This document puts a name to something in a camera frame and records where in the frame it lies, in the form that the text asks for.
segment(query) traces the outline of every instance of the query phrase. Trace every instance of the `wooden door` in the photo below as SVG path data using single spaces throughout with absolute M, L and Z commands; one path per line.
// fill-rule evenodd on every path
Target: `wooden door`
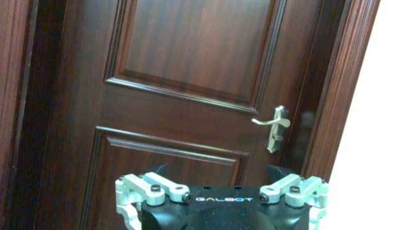
M 115 179 L 262 185 L 299 101 L 321 0 L 68 0 L 38 229 L 120 229 Z

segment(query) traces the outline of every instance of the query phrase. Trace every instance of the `silver metal bracket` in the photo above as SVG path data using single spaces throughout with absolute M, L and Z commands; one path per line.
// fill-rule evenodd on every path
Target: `silver metal bracket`
M 282 180 L 271 185 L 264 185 L 260 188 L 260 200 L 264 204 L 276 204 L 280 202 L 280 197 L 290 190 L 290 187 L 299 185 L 302 178 L 296 174 L 290 174 Z
M 282 148 L 282 143 L 284 141 L 286 129 L 291 126 L 291 121 L 288 118 L 288 110 L 280 105 L 275 109 L 274 120 L 259 121 L 252 119 L 252 121 L 262 126 L 271 126 L 270 136 L 268 136 L 268 151 L 271 153 L 276 152 Z
M 309 209 L 309 230 L 320 228 L 320 220 L 327 216 L 328 183 L 312 176 L 304 180 L 296 174 L 290 174 L 282 180 L 260 188 L 260 201 L 266 205 L 278 203 L 286 194 L 287 205 L 300 208 L 306 204 Z
M 184 184 L 178 184 L 158 175 L 155 172 L 148 172 L 143 179 L 151 184 L 159 184 L 160 187 L 166 190 L 170 199 L 178 203 L 190 203 L 191 202 L 191 191 L 190 187 Z
M 190 187 L 176 184 L 155 172 L 138 177 L 134 174 L 122 176 L 115 181 L 116 212 L 124 216 L 128 230 L 140 230 L 139 211 L 146 201 L 150 206 L 159 206 L 166 202 L 166 195 L 174 202 L 191 201 Z

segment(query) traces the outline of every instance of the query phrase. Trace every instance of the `lever handle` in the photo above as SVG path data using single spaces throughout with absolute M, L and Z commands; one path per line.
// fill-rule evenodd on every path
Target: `lever handle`
M 268 151 L 274 153 L 282 147 L 284 141 L 286 128 L 291 126 L 291 121 L 287 119 L 288 110 L 280 105 L 275 110 L 274 120 L 259 121 L 256 118 L 252 119 L 258 125 L 271 126 L 270 137 L 268 137 Z
M 286 118 L 278 118 L 271 121 L 259 121 L 256 118 L 254 118 L 252 121 L 262 126 L 270 126 L 274 124 L 279 124 L 279 125 L 283 125 L 286 128 L 288 128 L 291 125 L 291 121 Z

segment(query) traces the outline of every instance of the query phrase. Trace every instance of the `screw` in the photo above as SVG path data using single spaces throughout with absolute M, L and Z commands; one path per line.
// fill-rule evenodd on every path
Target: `screw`
M 154 184 L 154 185 L 151 186 L 151 191 L 152 191 L 152 192 L 159 192 L 159 191 L 160 191 L 160 185 L 159 185 L 159 184 Z
M 295 194 L 300 194 L 302 190 L 300 190 L 300 187 L 299 186 L 291 186 L 290 187 L 290 192 L 291 193 L 295 193 Z
M 191 203 L 191 200 L 192 200 L 191 194 L 186 193 L 182 199 L 186 204 Z
M 268 196 L 264 193 L 260 193 L 260 201 L 263 204 L 268 204 Z

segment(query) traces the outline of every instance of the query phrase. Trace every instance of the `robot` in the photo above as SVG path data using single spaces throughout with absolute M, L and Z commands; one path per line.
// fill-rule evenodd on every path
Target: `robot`
M 156 172 L 115 181 L 116 211 L 128 230 L 317 230 L 328 183 L 283 173 L 262 187 L 178 184 Z

